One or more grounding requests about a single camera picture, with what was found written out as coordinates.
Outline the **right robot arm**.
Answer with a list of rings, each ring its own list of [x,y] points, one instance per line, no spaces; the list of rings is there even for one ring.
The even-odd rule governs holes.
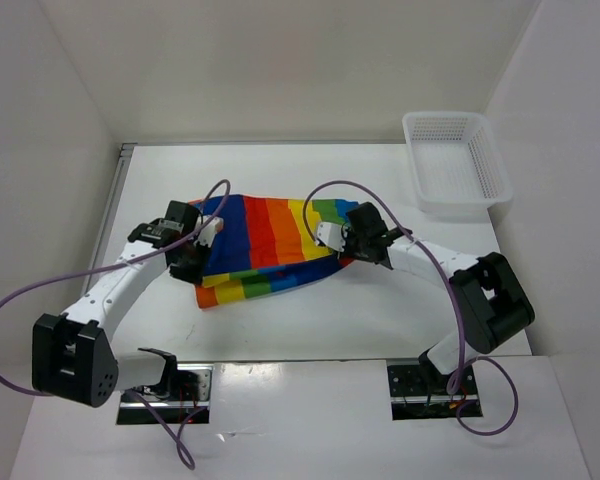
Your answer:
[[[403,227],[389,229],[370,202],[346,217],[342,226],[321,223],[318,240],[341,258],[409,273],[450,295],[455,330],[418,358],[418,378],[426,391],[444,391],[472,360],[491,353],[535,320],[534,309],[502,254],[465,254],[419,240]]]

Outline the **rainbow striped shorts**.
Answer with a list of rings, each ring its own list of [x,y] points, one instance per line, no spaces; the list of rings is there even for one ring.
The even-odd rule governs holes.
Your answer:
[[[216,306],[281,293],[323,280],[351,262],[339,259],[311,240],[318,223],[348,222],[356,201],[300,199],[232,194],[220,211],[223,229],[213,241],[197,306]]]

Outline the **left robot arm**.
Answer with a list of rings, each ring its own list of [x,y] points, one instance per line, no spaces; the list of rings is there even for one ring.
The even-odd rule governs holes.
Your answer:
[[[222,218],[172,201],[166,215],[139,224],[112,270],[59,315],[44,314],[33,327],[32,386],[41,393],[93,408],[116,391],[147,391],[165,400],[186,376],[174,354],[141,347],[114,354],[111,340],[147,287],[164,272],[178,280],[202,280]]]

